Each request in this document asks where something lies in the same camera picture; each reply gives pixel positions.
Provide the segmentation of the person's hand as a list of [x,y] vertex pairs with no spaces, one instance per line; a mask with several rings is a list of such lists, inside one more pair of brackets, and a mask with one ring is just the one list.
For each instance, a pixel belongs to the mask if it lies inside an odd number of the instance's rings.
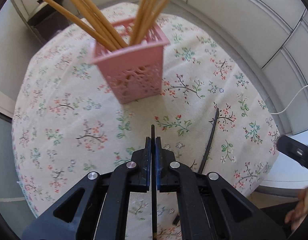
[[285,216],[285,224],[291,224],[292,232],[296,231],[308,214],[308,188],[302,189],[298,194],[296,207]]

